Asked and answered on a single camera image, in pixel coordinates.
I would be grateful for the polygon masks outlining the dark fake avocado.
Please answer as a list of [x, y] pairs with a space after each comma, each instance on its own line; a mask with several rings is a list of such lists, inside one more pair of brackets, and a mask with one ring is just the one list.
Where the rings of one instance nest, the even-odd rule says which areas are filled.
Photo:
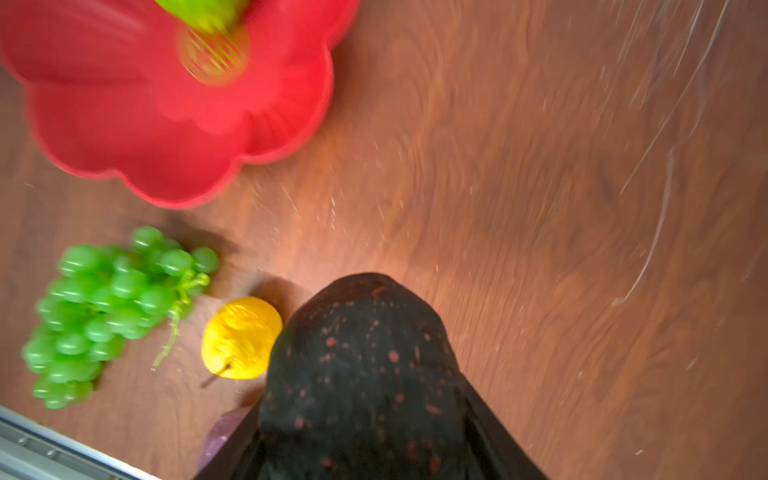
[[340, 278], [270, 356], [239, 479], [464, 479], [466, 392], [437, 313], [392, 278]]

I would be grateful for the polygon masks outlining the green grape bunch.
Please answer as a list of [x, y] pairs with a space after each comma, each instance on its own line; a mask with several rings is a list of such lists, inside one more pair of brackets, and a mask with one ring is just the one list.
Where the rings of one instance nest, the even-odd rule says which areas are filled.
[[156, 359], [162, 362], [218, 267], [213, 249], [186, 249], [152, 226], [134, 230], [126, 247], [66, 249], [58, 278], [35, 303], [40, 321], [21, 350], [36, 376], [34, 398], [52, 410], [86, 400], [128, 342], [167, 323], [170, 337]]

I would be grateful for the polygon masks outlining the purple fake fruit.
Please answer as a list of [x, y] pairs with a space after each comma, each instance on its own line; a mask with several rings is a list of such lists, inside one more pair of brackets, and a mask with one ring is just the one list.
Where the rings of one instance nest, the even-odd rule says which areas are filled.
[[203, 441], [202, 452], [197, 462], [198, 472], [202, 471], [218, 454], [250, 410], [250, 407], [241, 407], [228, 411], [218, 418]]

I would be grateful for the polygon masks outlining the red flower-shaped fruit bowl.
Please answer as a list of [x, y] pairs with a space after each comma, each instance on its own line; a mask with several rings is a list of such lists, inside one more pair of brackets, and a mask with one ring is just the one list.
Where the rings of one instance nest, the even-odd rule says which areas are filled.
[[328, 111], [355, 1], [252, 1], [223, 32], [157, 1], [5, 1], [1, 58], [61, 169], [165, 208], [304, 146]]

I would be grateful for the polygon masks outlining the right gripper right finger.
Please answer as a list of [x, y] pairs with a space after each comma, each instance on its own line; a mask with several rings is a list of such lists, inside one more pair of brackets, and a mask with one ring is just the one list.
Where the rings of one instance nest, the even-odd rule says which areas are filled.
[[547, 480], [475, 388], [465, 384], [465, 436], [469, 445], [466, 479]]

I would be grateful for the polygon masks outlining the green bumpy custard apple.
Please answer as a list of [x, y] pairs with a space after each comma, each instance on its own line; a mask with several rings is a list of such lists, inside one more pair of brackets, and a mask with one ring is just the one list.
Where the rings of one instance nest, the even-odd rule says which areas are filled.
[[156, 0], [164, 11], [202, 32], [220, 32], [237, 25], [250, 0]]

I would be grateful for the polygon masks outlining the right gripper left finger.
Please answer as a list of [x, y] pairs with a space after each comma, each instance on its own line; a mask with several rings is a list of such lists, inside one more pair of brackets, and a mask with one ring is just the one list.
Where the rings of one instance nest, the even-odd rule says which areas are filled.
[[248, 415], [212, 461], [194, 479], [264, 478], [264, 444], [260, 440], [259, 404]]

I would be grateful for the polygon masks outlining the yellow fake lemon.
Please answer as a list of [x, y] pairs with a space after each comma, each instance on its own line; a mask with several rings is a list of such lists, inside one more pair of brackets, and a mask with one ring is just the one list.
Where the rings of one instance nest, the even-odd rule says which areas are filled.
[[267, 301], [256, 297], [230, 301], [206, 326], [201, 346], [203, 363], [222, 378], [258, 378], [268, 369], [282, 329], [282, 317]]

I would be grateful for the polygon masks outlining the aluminium frame rail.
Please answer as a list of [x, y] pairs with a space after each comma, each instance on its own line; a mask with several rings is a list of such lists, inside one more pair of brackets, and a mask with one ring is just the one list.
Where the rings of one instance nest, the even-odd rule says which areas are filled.
[[3, 479], [158, 480], [96, 449], [1, 409]]

